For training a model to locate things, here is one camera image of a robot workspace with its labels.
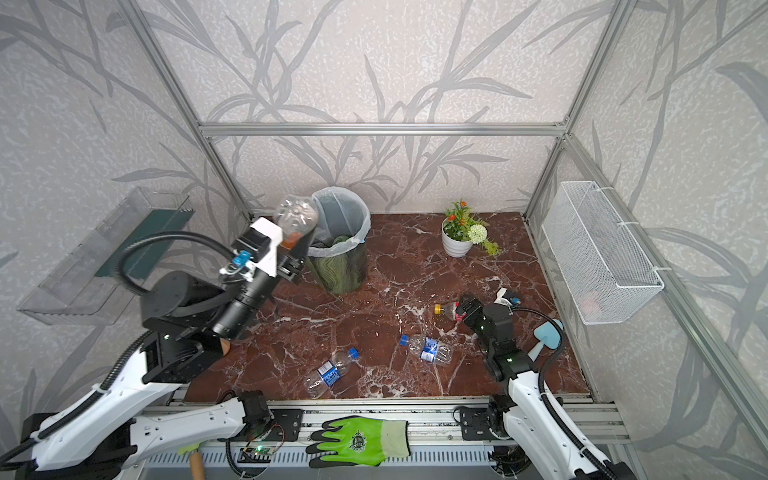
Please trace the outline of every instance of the white plastic bag liner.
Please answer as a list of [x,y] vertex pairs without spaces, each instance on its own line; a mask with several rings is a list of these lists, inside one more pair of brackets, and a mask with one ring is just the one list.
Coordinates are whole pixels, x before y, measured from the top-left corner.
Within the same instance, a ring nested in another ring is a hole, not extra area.
[[336,257],[366,241],[371,230],[371,212],[355,192],[326,187],[312,194],[312,200],[319,213],[315,240],[331,245],[339,235],[350,238],[329,248],[310,247],[310,257]]

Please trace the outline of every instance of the potted plant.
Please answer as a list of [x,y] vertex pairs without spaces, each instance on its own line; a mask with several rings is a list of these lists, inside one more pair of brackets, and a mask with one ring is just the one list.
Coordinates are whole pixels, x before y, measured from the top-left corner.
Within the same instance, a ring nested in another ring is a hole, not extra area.
[[453,202],[453,208],[445,211],[442,221],[442,246],[445,252],[454,258],[461,258],[469,252],[472,245],[482,245],[490,257],[502,251],[498,243],[488,239],[488,222],[477,220],[472,209],[464,200]]

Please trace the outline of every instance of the glove cuff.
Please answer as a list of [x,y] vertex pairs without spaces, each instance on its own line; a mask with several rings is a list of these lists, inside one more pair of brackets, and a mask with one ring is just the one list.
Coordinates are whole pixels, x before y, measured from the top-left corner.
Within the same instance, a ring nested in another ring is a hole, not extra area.
[[408,447],[408,422],[385,420],[382,422],[382,453],[385,457],[404,458],[411,456]]

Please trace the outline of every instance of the wallpaper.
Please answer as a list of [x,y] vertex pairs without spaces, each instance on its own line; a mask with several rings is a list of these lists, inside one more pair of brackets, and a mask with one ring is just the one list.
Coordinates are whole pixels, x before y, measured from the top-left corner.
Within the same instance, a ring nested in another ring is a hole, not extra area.
[[[0,4],[3,452],[23,419],[69,405],[142,330],[135,301],[112,326],[46,326],[16,311],[128,193],[189,194],[188,229],[221,240],[243,227],[132,34],[109,28],[116,11],[85,0]],[[161,266],[211,274],[219,262],[176,242]]]
[[[549,137],[229,137],[217,150],[254,211],[285,194],[329,185],[357,193],[375,213],[444,211],[463,198],[475,211],[521,211],[541,176]],[[426,161],[409,162],[406,143]]]
[[[768,321],[768,2],[644,2],[575,133],[764,392]],[[531,219],[585,373],[651,478],[768,478],[768,462],[663,299],[584,326]]]
[[[203,121],[482,123],[562,120],[614,1],[140,3]],[[216,142],[255,211],[339,185],[384,213],[522,210],[554,139]]]

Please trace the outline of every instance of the glove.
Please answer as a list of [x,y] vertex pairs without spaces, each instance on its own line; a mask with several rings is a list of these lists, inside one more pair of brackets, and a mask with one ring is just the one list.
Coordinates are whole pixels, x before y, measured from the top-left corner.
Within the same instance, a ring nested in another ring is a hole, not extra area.
[[388,457],[409,457],[405,420],[376,420],[352,415],[323,423],[313,432],[306,453],[334,452],[310,460],[310,468],[350,465],[377,466]]

